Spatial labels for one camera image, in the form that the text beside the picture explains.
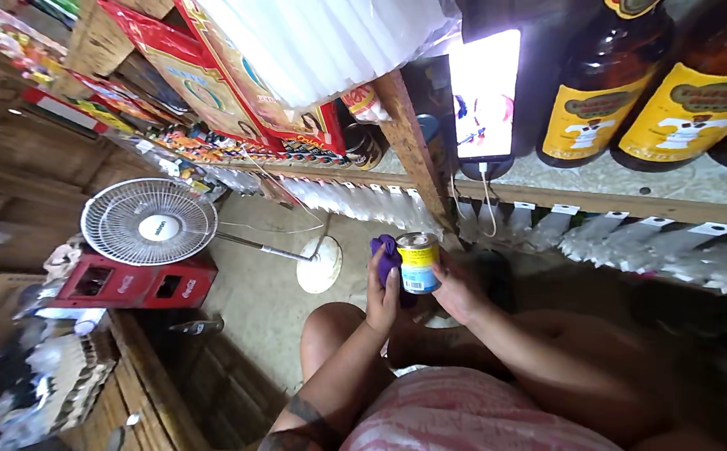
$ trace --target yellow bottle label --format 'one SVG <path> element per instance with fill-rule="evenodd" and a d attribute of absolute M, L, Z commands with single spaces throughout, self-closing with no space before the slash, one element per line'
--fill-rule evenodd
<path fill-rule="evenodd" d="M 406 266 L 427 266 L 439 261 L 439 247 L 430 246 L 424 249 L 397 248 L 397 252 L 403 258 L 403 265 Z"/>
<path fill-rule="evenodd" d="M 598 153 L 628 116 L 649 78 L 602 91 L 579 91 L 561 85 L 541 151 L 562 160 Z"/>
<path fill-rule="evenodd" d="M 727 77 L 675 64 L 620 139 L 619 147 L 648 161 L 697 157 L 727 135 Z"/>
<path fill-rule="evenodd" d="M 637 18 L 652 10 L 660 0 L 603 0 L 621 18 Z"/>

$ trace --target cord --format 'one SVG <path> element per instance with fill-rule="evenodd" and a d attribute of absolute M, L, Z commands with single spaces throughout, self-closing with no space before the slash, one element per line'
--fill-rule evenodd
<path fill-rule="evenodd" d="M 257 161 L 255 161 L 252 158 L 250 158 L 250 154 L 247 153 L 247 149 L 241 149 L 241 154 L 244 157 L 248 158 L 249 161 L 251 161 L 253 165 L 257 166 L 258 169 L 260 169 L 261 171 L 263 171 L 263 173 L 265 173 L 266 175 L 268 175 L 269 176 L 269 179 L 271 179 L 272 181 L 275 182 L 275 185 L 278 185 L 286 193 L 291 194 L 291 191 L 286 190 L 286 187 L 285 186 L 280 185 L 280 182 L 278 182 L 276 178 L 272 177 L 272 175 L 269 174 L 269 171 L 267 171 L 266 169 L 264 169 L 263 167 L 261 167 L 261 165 L 259 165 Z M 272 233 L 285 233 L 285 234 L 310 232 L 310 231 L 315 231 L 317 229 L 321 229 L 321 228 L 323 228 L 325 226 L 324 221 L 321 220 L 321 219 L 319 219 L 314 213 L 311 213 L 310 210 L 308 209 L 308 207 L 305 205 L 304 202 L 302 202 L 301 200 L 299 200 L 299 198 L 297 196 L 295 196 L 294 194 L 291 194 L 291 196 L 299 202 L 299 206 L 301 206 L 303 208 L 303 210 L 305 210 L 305 213 L 310 214 L 315 220 L 318 220 L 321 223 L 321 225 L 318 225 L 316 227 L 311 227 L 310 229 L 305 229 L 304 231 L 287 231 L 286 232 L 286 231 L 271 231 L 271 230 L 268 230 L 268 229 L 258 229 L 257 227 L 253 227 L 252 225 L 249 225 L 249 224 L 235 224 L 234 222 L 223 222 L 223 221 L 219 221 L 219 224 L 224 224 L 226 226 L 247 227 L 248 229 L 252 229 L 253 231 L 272 232 Z"/>
<path fill-rule="evenodd" d="M 452 189 L 452 200 L 456 201 L 456 209 L 458 209 L 458 214 L 461 214 L 461 205 L 458 203 L 458 191 L 456 190 L 455 175 L 456 172 L 452 169 L 452 162 L 450 162 L 450 188 Z"/>
<path fill-rule="evenodd" d="M 480 162 L 477 164 L 478 169 L 480 170 L 480 176 L 483 180 L 483 191 L 486 193 L 486 204 L 489 207 L 489 214 L 492 216 L 492 232 L 491 234 L 486 234 L 489 238 L 494 238 L 494 235 L 497 235 L 497 220 L 494 218 L 494 210 L 492 210 L 492 201 L 489 200 L 489 185 L 486 184 L 486 171 L 489 170 L 489 163 Z"/>

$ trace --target tattoo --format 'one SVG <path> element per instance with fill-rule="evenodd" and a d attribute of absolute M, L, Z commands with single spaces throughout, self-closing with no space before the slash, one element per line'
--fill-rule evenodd
<path fill-rule="evenodd" d="M 305 421 L 306 425 L 298 428 L 298 430 L 304 431 L 323 449 L 338 449 L 338 446 L 341 446 L 343 442 L 341 434 L 330 426 L 330 423 L 321 413 L 316 411 L 314 406 L 299 397 L 299 393 L 294 395 L 291 401 L 288 402 L 286 411 Z"/>
<path fill-rule="evenodd" d="M 305 451 L 308 446 L 308 437 L 291 431 L 280 431 L 263 437 L 258 451 Z"/>

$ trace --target hand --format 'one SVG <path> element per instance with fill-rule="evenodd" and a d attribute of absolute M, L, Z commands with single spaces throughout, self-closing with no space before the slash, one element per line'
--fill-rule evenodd
<path fill-rule="evenodd" d="M 450 255 L 439 248 L 441 262 L 433 263 L 433 273 L 441 282 L 441 288 L 433 292 L 439 304 L 464 326 L 492 307 L 489 298 L 480 290 L 478 282 L 452 261 Z"/>
<path fill-rule="evenodd" d="M 366 322 L 382 336 L 389 335 L 399 308 L 399 268 L 394 267 L 389 271 L 386 287 L 380 285 L 377 275 L 377 265 L 385 251 L 386 246 L 380 246 L 369 258 L 369 282 L 366 290 Z"/>

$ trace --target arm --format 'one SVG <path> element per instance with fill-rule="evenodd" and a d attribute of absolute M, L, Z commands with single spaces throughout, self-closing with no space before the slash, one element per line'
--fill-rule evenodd
<path fill-rule="evenodd" d="M 378 281 L 384 251 L 381 246 L 369 260 L 366 320 L 294 395 L 259 451 L 329 451 L 349 435 L 397 313 L 399 269 L 391 270 L 385 288 Z"/>
<path fill-rule="evenodd" d="M 442 259 L 449 261 L 445 253 Z M 562 348 L 501 311 L 456 266 L 437 265 L 434 272 L 442 282 L 434 292 L 439 304 L 509 368 L 545 411 L 623 447 L 647 444 L 662 433 L 679 430 L 669 407 L 658 403 L 638 381 L 584 353 Z"/>

